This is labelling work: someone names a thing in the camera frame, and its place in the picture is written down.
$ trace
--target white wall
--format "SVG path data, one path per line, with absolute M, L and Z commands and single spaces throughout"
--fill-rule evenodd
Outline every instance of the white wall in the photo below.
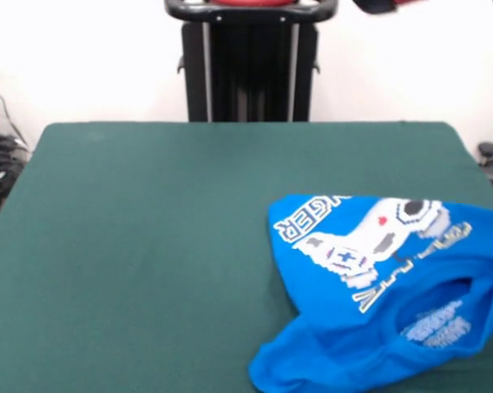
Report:
M 470 151 L 493 141 L 493 1 L 340 3 L 313 120 L 444 120 Z M 0 0 L 0 91 L 32 146 L 56 121 L 186 121 L 180 26 L 161 0 Z

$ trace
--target graphic print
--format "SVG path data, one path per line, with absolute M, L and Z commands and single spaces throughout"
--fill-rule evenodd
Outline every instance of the graphic print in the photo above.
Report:
M 385 198 L 348 235 L 313 232 L 292 248 L 338 274 L 349 288 L 363 289 L 378 278 L 375 264 L 395 255 L 411 233 L 439 238 L 450 224 L 440 201 Z

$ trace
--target green felt surface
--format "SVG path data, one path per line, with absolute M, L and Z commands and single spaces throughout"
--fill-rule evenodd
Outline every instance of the green felt surface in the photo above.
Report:
M 444 124 L 57 124 L 0 215 L 0 393 L 254 391 L 288 193 L 493 208 Z M 493 392 L 484 354 L 383 391 Z

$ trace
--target black knob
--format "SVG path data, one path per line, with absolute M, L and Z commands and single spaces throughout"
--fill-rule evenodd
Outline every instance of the black knob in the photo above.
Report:
M 493 157 L 493 143 L 482 142 L 477 146 L 477 149 L 483 158 L 490 159 Z

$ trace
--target red object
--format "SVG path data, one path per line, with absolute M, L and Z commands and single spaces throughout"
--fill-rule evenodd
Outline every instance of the red object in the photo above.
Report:
M 232 7 L 281 7 L 293 4 L 294 0 L 214 0 L 212 2 Z

